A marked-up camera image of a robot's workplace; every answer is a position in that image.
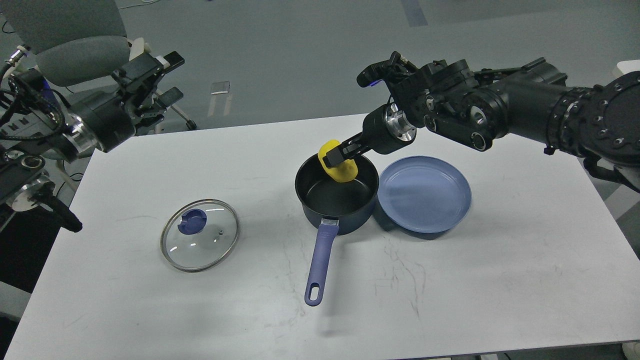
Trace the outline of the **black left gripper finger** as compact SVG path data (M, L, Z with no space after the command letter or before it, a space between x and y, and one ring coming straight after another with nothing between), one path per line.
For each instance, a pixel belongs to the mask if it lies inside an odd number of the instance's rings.
M151 106L160 80L183 64L185 59L176 51L160 56L143 52L112 71L111 77L118 84L118 94L125 105L146 109Z
M144 98L139 104L134 104L132 110L132 123L135 136L144 136L157 125L162 123L168 109L172 110L182 119L185 112L176 103L182 100L185 94L176 88L170 88L165 92L154 91Z

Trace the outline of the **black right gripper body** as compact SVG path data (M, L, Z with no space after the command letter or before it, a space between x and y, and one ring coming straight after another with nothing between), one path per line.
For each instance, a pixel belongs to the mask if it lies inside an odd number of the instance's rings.
M362 124L358 153L374 151L388 155L416 139L418 128L412 125L396 104L384 104L368 114Z

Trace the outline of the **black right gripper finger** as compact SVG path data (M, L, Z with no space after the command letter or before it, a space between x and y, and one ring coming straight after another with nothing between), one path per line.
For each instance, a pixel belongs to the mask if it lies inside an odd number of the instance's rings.
M357 166L373 168L373 163L364 156L368 146L354 141L327 141L322 145L322 166L332 169L340 166L348 160L354 160Z
M342 151L366 151L367 146L362 139L362 132L349 137L340 144Z

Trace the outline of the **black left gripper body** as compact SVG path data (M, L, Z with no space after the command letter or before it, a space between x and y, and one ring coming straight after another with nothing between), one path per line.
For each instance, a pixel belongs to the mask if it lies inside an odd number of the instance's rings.
M75 103L75 114L89 129L96 148L109 153L135 134L124 103L114 93L96 92Z

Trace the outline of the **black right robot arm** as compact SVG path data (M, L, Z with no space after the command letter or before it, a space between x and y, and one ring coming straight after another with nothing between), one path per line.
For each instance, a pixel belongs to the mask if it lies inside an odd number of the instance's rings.
M418 67L394 51L356 78L362 88L386 84L390 102L318 157L331 169L368 151L387 155L410 145L421 128L479 152L514 134L544 144L546 155L582 158L593 178L638 191L639 77L634 65L610 84L569 87L567 75L543 57L472 71L463 59Z

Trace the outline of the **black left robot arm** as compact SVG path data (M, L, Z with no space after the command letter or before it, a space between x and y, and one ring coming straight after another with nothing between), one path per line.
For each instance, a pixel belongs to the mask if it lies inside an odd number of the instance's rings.
M27 45L19 45L1 68L1 77L9 84L9 89L1 91L1 125L33 114L46 130L27 136L1 133L1 141L11 143L1 147L1 226L18 212L45 207L54 223L77 233L83 224L55 196L46 160L55 158L62 170L64 162L76 161L93 150L108 153L153 129L184 96L175 87L160 93L158 83L183 66L185 59L176 51L163 56L142 52L112 72L117 84L114 91L99 91L71 104L46 84L37 69L13 73L29 51Z

